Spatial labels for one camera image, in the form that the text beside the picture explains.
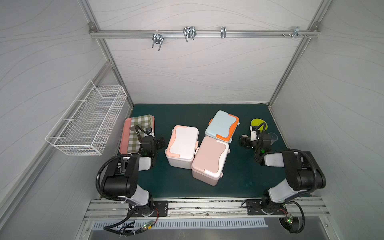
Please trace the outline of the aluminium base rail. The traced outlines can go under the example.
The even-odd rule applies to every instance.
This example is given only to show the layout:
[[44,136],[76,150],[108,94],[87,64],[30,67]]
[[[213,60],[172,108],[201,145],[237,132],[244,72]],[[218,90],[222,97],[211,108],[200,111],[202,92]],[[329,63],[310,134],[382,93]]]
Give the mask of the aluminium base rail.
[[162,219],[213,219],[284,217],[286,214],[307,217],[329,217],[331,214],[321,197],[303,197],[296,204],[273,204],[261,207],[260,198],[155,198],[154,209],[135,213],[135,218],[159,215]]

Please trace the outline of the green bowl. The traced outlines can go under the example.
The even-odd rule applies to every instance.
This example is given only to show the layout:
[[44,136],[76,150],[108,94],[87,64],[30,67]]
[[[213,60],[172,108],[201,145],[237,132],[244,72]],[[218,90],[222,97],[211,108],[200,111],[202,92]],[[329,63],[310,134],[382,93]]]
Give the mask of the green bowl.
[[262,119],[253,119],[251,121],[252,131],[263,132],[268,129],[268,124]]

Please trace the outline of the pink tray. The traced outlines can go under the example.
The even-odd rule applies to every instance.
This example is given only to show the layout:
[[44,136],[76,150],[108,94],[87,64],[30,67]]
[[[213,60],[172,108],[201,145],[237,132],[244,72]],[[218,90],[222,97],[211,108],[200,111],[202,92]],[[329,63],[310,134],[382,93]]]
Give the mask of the pink tray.
[[135,130],[135,125],[138,125],[143,130],[152,128],[155,131],[155,117],[152,115],[144,115],[132,117],[125,120],[122,140],[120,143],[120,154],[137,153],[140,149],[138,134]]

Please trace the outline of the green checkered cloth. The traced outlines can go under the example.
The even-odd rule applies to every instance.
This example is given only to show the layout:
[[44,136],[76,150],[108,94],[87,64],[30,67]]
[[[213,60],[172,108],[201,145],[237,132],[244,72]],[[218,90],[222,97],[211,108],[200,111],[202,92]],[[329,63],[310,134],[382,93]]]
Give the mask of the green checkered cloth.
[[128,138],[129,141],[127,146],[127,153],[136,153],[139,151],[141,145],[139,136],[141,137],[141,139],[143,139],[146,134],[140,129],[136,131],[135,126],[137,125],[143,130],[146,130],[147,128],[153,128],[153,118],[151,117],[151,115],[143,115],[139,117],[129,118],[128,123],[128,130],[130,136]]

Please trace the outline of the clear plastic cup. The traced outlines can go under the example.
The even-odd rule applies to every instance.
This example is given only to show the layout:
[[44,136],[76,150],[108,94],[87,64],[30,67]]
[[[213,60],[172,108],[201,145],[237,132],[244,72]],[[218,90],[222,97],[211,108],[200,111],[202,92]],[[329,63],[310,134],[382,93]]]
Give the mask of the clear plastic cup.
[[279,139],[278,135],[275,133],[268,133],[268,136],[269,136],[271,145],[273,145]]

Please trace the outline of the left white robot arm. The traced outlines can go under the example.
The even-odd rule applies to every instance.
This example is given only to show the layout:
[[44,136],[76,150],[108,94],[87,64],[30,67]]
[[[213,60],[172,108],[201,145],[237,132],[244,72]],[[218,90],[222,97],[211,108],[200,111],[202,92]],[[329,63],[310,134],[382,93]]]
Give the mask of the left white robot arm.
[[111,157],[99,169],[96,189],[100,196],[111,201],[128,203],[144,217],[153,214],[155,204],[152,194],[139,186],[139,172],[154,167],[157,151],[166,145],[163,137],[152,135],[140,140],[137,151]]

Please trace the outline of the pink first aid kit box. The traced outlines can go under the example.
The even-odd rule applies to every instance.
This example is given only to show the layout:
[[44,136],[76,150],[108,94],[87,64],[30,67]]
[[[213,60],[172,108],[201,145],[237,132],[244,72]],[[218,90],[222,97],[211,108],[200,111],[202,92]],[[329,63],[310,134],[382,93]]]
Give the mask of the pink first aid kit box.
[[192,162],[193,177],[216,186],[223,177],[224,165],[230,151],[228,143],[209,136],[204,137]]

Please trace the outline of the aluminium crossbar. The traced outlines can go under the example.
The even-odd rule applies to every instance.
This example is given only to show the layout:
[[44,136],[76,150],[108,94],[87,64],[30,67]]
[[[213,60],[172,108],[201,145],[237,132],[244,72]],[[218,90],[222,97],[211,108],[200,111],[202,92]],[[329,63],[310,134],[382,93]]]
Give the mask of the aluminium crossbar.
[[[284,38],[282,34],[290,34],[293,30],[229,30],[225,39],[243,38]],[[196,30],[196,39],[221,39],[221,30]],[[93,39],[151,39],[153,34],[159,33],[164,39],[183,39],[182,30],[158,30],[158,31],[97,31],[90,33]],[[308,38],[317,38],[321,32],[301,30],[308,34]]]

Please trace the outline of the white peach first aid kit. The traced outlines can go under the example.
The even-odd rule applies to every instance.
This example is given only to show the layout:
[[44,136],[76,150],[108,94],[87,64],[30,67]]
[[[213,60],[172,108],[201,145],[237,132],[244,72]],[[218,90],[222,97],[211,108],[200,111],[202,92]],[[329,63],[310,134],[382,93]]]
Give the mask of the white peach first aid kit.
[[199,130],[176,125],[165,151],[170,166],[190,170],[198,148]]

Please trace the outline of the metal hook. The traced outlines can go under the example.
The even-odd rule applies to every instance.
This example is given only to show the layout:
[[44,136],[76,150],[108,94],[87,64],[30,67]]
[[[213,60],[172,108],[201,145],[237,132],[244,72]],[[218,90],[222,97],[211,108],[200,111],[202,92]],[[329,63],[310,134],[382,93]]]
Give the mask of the metal hook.
[[183,29],[183,34],[185,37],[186,42],[189,41],[189,39],[194,40],[197,32],[195,27],[186,27]]
[[221,27],[221,39],[225,39],[227,36],[227,29],[226,27]]
[[284,38],[291,38],[291,39],[302,38],[303,39],[303,38],[307,38],[309,35],[301,33],[300,28],[296,27],[293,29],[293,31],[290,34],[288,34],[288,35],[282,34],[282,36]]
[[160,51],[161,47],[163,45],[163,42],[164,42],[163,35],[161,35],[159,33],[155,33],[155,34],[153,34],[152,40],[153,40],[152,48],[154,48],[155,45],[158,45],[159,46],[158,51]]

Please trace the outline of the blue orange first aid kit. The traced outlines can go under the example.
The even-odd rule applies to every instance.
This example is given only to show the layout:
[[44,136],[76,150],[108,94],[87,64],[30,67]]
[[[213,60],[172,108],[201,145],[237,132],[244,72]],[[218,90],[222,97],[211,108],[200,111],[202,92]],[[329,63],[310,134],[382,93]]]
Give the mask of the blue orange first aid kit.
[[238,117],[219,110],[210,120],[205,130],[205,135],[226,143],[231,143],[232,137],[239,125],[240,119]]

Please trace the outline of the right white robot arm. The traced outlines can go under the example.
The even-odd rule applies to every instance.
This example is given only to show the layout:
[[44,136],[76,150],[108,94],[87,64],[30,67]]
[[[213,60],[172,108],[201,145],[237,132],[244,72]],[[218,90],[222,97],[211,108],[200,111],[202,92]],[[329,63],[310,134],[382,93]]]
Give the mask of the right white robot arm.
[[326,177],[311,152],[297,149],[273,152],[270,139],[255,132],[250,137],[241,135],[239,142],[254,150],[254,159],[261,166],[285,170],[285,179],[262,196],[260,206],[267,215],[285,203],[325,188]]

